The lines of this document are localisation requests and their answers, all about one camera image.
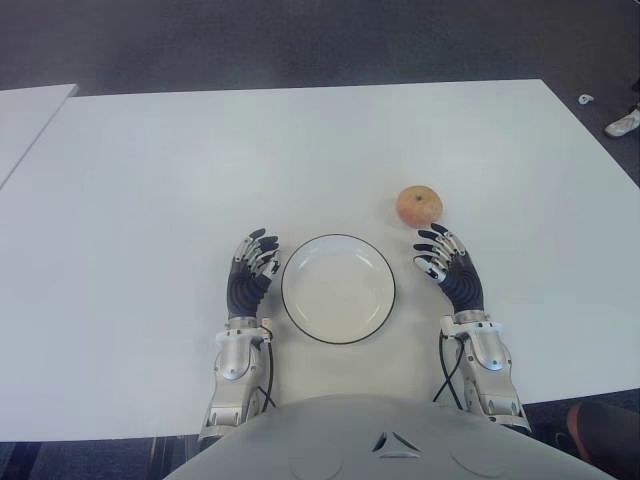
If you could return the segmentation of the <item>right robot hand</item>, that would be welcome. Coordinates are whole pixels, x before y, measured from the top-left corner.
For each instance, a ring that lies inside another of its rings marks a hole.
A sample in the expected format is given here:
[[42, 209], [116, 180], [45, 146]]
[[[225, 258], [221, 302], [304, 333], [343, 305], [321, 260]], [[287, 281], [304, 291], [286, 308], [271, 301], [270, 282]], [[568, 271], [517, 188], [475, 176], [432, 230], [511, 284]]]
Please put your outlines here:
[[455, 314], [483, 311], [484, 292], [469, 251], [463, 242], [445, 226], [432, 223], [417, 234], [425, 243], [413, 249], [414, 265], [434, 281], [453, 307]]

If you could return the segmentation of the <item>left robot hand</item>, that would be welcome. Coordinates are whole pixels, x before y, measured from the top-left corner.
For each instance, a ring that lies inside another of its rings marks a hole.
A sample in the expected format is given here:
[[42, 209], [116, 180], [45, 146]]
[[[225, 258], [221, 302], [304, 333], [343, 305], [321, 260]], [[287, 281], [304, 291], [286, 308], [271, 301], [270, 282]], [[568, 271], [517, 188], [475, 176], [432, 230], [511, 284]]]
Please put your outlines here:
[[236, 248], [227, 280], [228, 318], [255, 318], [281, 265], [279, 237], [265, 228], [245, 237]]

